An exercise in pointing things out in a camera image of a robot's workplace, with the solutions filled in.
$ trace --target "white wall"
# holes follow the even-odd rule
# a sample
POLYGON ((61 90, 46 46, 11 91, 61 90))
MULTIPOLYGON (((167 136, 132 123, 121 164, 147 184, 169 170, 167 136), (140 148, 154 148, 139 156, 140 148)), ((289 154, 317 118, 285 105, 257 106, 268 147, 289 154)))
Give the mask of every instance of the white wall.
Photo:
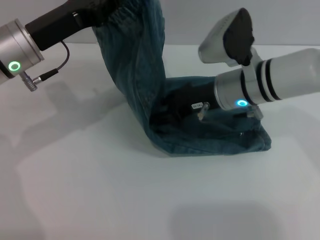
MULTIPOLYGON (((65 0, 6 0, 0 3, 0 25, 19 18, 27 24, 65 0)), ((241 7, 253 18, 256 44, 320 45, 319 0, 161 0, 167 44, 199 44, 213 25, 241 7)), ((69 42, 95 42, 86 29, 69 42)))

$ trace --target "robotic arm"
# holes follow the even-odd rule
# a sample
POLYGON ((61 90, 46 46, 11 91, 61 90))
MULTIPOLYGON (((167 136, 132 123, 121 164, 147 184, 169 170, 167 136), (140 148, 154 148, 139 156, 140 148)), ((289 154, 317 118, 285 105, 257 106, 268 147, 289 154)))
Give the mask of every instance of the robotic arm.
MULTIPOLYGON (((0 84, 20 75, 31 90, 59 68, 31 79, 26 70, 44 60, 41 51, 88 27, 100 26, 121 0, 68 0, 28 23, 19 20, 0 27, 0 84)), ((227 63, 242 68, 220 74, 213 85, 185 86, 169 96, 169 109, 182 118, 201 109, 225 111, 320 92, 320 50, 305 49, 263 61, 252 47, 252 20, 244 8, 221 19, 199 47, 203 63, 227 63)))

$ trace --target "black cable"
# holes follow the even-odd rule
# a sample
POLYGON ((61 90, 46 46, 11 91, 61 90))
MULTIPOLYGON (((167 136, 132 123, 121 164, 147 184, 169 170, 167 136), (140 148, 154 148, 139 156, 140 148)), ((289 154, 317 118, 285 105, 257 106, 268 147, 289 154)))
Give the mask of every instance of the black cable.
POLYGON ((66 64, 67 62, 69 61, 69 58, 70 58, 70 51, 69 51, 69 48, 68 46, 65 44, 64 41, 61 41, 61 43, 63 44, 63 46, 65 47, 66 49, 66 59, 64 60, 64 62, 57 68, 55 69, 52 69, 51 71, 48 71, 44 74, 41 74, 39 76, 39 78, 41 79, 42 82, 44 82, 45 80, 51 78, 52 76, 56 75, 60 69, 62 69, 66 64))
POLYGON ((70 51, 69 51, 68 46, 65 44, 64 41, 61 41, 61 43, 63 44, 63 46, 64 46, 65 49, 66 49, 66 59, 64 60, 64 62, 63 62, 59 67, 57 67, 57 70, 58 70, 58 71, 59 71, 60 69, 62 69, 62 68, 67 64, 67 62, 69 61, 69 58, 70 58, 70 51))

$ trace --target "denim fabric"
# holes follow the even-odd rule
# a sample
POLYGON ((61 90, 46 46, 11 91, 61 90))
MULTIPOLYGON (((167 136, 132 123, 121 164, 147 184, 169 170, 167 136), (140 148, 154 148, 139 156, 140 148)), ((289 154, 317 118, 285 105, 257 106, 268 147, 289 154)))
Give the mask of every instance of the denim fabric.
POLYGON ((271 139, 255 118, 234 118, 248 108, 211 110, 205 122, 190 115, 177 126, 150 124, 160 99, 186 83, 204 85, 214 77, 166 79, 162 60, 165 20, 158 0, 123 0, 104 26, 93 31, 105 65, 149 139, 170 154, 234 155, 267 151, 271 139))

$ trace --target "black stripe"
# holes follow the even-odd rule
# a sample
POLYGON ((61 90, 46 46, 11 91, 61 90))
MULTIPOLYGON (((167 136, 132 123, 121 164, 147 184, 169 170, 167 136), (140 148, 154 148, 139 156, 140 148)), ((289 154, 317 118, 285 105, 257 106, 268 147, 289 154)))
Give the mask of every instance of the black stripe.
POLYGON ((260 89, 260 93, 263 97, 263 99, 266 101, 266 102, 272 102, 272 100, 268 97, 267 93, 266 93, 266 90, 264 88, 264 85, 262 83, 262 78, 261 78, 261 69, 262 69, 262 64, 264 62, 261 61, 258 66, 256 67, 256 79, 257 79, 257 82, 258 82, 258 86, 259 86, 259 89, 260 89))
POLYGON ((252 106, 256 106, 257 104, 255 104, 255 103, 251 100, 251 98, 249 97, 249 94, 248 94, 248 91, 247 91, 247 87, 246 87, 246 78, 245 78, 244 71, 241 72, 240 81, 241 81, 242 93, 243 93, 245 99, 246 99, 247 102, 248 102, 249 104, 251 104, 252 106))
POLYGON ((12 73, 5 67, 5 65, 2 63, 2 61, 0 60, 0 71, 2 71, 4 73, 4 75, 6 75, 7 78, 9 79, 13 79, 15 76, 12 75, 12 73))
POLYGON ((280 97, 277 96, 276 91, 274 89, 274 86, 272 85, 272 81, 271 81, 271 74, 270 74, 270 64, 271 64, 271 60, 269 59, 268 61, 266 61, 265 64, 265 77, 266 77, 266 84, 268 85, 269 91, 272 95, 272 97, 275 100, 281 100, 280 97))

